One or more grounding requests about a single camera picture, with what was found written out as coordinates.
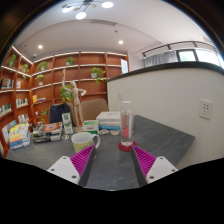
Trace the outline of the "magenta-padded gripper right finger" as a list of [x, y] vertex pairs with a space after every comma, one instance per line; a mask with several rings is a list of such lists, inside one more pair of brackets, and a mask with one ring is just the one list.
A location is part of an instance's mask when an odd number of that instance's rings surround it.
[[135, 145], [131, 146], [131, 156], [140, 187], [178, 171], [164, 156], [155, 157]]

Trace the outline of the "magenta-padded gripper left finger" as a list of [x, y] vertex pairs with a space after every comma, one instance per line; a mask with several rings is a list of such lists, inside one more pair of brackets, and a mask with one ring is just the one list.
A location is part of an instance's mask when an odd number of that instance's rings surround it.
[[95, 154], [95, 146], [91, 145], [71, 157], [62, 156], [48, 169], [48, 172], [85, 187]]

